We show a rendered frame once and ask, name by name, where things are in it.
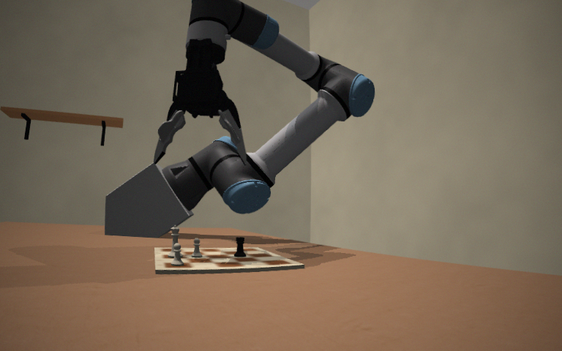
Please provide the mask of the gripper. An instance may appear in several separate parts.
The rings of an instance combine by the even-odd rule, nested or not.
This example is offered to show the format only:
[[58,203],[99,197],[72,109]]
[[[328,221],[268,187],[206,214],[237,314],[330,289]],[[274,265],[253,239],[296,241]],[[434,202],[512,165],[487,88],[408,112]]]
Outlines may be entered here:
[[[187,55],[188,52],[189,55]],[[154,164],[157,164],[165,155],[166,148],[172,143],[175,133],[186,124],[184,114],[187,111],[192,114],[193,118],[196,118],[198,115],[208,114],[210,118],[213,118],[213,115],[219,113],[219,122],[222,128],[230,132],[231,141],[237,147],[237,154],[244,165],[246,165],[247,155],[244,147],[239,114],[233,101],[229,99],[227,94],[222,90],[223,82],[218,69],[214,69],[215,64],[217,65],[224,62],[225,49],[213,43],[211,39],[190,39],[186,58],[186,70],[176,71],[173,104],[168,111],[167,121],[163,122],[158,129],[158,134],[161,138],[159,138],[155,150]],[[213,74],[207,74],[211,72],[213,72]],[[176,89],[177,83],[178,89]],[[219,104],[217,104],[217,97]]]

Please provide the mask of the black rook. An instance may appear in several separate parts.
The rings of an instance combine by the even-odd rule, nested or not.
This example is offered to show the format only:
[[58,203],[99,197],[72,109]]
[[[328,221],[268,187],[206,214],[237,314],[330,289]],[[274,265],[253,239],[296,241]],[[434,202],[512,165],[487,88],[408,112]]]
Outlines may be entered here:
[[235,253],[234,257],[246,257],[246,254],[244,253],[244,248],[243,248],[244,238],[237,237],[236,243],[237,243],[237,250],[236,250],[236,253]]

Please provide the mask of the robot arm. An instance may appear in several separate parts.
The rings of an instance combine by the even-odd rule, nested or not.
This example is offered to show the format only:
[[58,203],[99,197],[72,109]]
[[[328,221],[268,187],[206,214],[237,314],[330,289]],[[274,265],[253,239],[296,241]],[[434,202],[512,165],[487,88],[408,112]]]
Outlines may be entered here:
[[190,39],[210,38],[226,51],[226,40],[232,37],[296,72],[318,98],[255,153],[246,153],[246,165],[231,138],[224,136],[189,159],[163,168],[188,211],[214,187],[232,211],[259,210],[268,202],[281,170],[336,121],[361,117],[370,109],[375,87],[369,78],[306,51],[279,30],[275,19],[239,0],[192,0],[186,49]]

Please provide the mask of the grey chess queen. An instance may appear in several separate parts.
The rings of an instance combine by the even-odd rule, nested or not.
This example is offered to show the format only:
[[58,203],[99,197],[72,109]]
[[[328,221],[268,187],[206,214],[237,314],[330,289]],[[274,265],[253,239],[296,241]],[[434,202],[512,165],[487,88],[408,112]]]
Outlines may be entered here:
[[170,258],[174,258],[174,255],[175,255],[175,252],[173,251],[174,250],[173,246],[174,246],[174,244],[178,244],[179,230],[180,230],[180,228],[176,227],[176,225],[171,228],[171,231],[173,233],[173,234],[171,234],[171,236],[173,236],[173,243],[172,243],[171,252],[168,254],[168,257],[170,257]]

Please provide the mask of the grey chess pawn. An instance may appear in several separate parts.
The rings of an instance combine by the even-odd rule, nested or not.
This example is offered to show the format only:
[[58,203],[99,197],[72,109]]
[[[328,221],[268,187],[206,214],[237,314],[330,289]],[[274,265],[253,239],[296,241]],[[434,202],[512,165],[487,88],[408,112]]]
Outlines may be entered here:
[[200,240],[198,238],[195,238],[195,240],[194,240],[195,249],[194,249],[194,252],[192,253],[192,257],[202,257],[202,254],[200,253],[200,249],[199,249],[199,246],[200,246],[199,243],[200,243]]
[[172,261],[171,265],[174,265],[174,266],[184,265],[184,263],[181,261],[181,257],[180,257],[181,245],[180,244],[174,244],[173,247],[174,247],[173,251],[175,252],[175,255],[174,255],[174,260]]

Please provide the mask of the brown and cream checkered chessboard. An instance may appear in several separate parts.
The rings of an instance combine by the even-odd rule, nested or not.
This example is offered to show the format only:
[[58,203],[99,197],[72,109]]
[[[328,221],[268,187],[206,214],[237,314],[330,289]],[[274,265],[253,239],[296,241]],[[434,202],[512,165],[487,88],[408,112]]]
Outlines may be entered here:
[[234,257],[237,248],[199,248],[202,257],[192,257],[195,248],[180,248],[184,265],[171,265],[172,248],[154,248],[155,274],[244,273],[304,268],[304,264],[258,247],[244,248],[246,257]]

